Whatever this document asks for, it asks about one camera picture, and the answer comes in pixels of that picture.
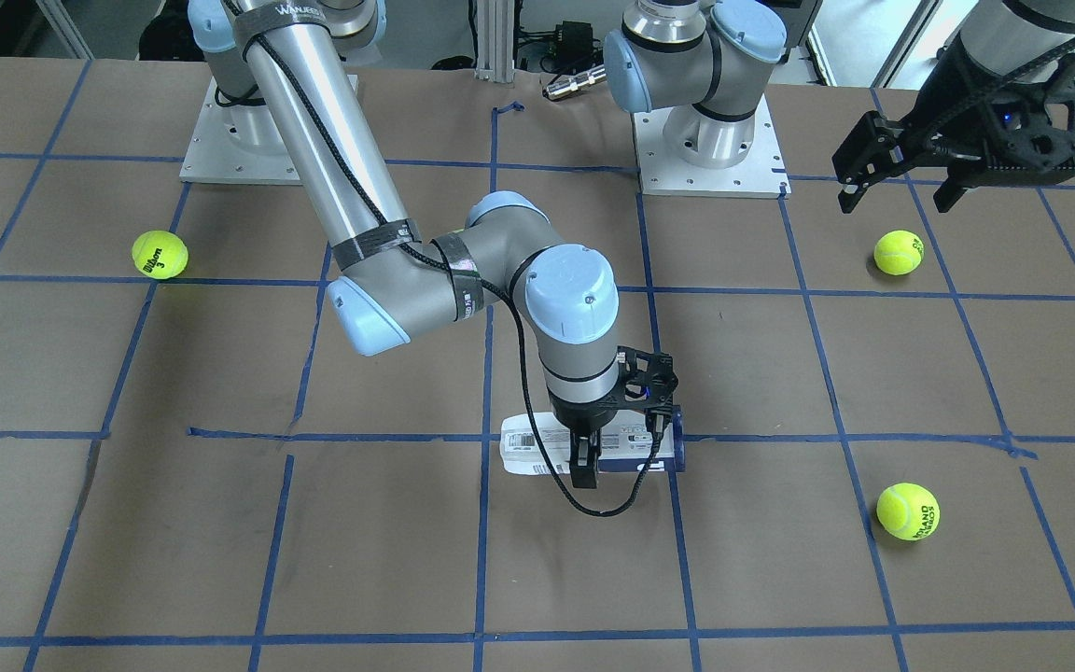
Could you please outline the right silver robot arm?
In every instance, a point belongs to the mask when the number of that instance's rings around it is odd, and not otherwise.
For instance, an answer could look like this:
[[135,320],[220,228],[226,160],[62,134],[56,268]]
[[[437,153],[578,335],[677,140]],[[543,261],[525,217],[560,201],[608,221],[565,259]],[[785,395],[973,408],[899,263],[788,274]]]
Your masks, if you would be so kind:
[[422,241],[342,56],[383,32],[379,1],[191,1],[188,22],[216,103],[272,127],[310,195],[340,276],[328,286],[353,347],[376,356],[502,301],[538,345],[550,413],[525,413],[542,471],[593,488],[635,448],[637,476],[668,442],[677,378],[665,354],[622,347],[608,259],[563,241],[540,209],[494,191],[461,230]]

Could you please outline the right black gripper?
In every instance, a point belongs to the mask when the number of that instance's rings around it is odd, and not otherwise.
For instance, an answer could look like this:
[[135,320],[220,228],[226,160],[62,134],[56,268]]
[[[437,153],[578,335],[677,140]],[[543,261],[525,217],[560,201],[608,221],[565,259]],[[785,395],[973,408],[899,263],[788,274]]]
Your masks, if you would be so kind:
[[645,416],[646,430],[665,429],[674,416],[678,378],[663,352],[618,347],[613,362],[593,378],[554,377],[551,410],[572,431],[570,477],[577,489],[596,489],[600,477],[602,429],[621,410]]

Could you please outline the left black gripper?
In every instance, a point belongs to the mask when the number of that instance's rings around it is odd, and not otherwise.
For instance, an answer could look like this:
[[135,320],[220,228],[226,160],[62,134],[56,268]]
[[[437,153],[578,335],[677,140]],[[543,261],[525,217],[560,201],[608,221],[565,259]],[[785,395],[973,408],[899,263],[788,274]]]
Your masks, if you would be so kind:
[[950,47],[918,92],[911,126],[865,112],[831,157],[841,212],[852,213],[870,187],[917,166],[947,169],[933,195],[942,214],[977,186],[1048,186],[1075,177],[1075,52],[1058,61],[1049,80],[1010,82],[934,126],[995,80],[968,48]]

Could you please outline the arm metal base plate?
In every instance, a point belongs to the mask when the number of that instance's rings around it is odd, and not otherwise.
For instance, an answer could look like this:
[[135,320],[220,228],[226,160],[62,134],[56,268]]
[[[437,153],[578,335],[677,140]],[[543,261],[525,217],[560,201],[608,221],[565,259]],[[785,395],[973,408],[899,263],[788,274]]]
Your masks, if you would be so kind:
[[790,194],[765,98],[751,118],[712,119],[690,105],[632,116],[641,191],[686,197]]
[[342,167],[281,72],[269,81],[277,106],[223,106],[226,98],[210,81],[185,149],[180,178],[226,186],[298,186],[304,177],[346,186]]

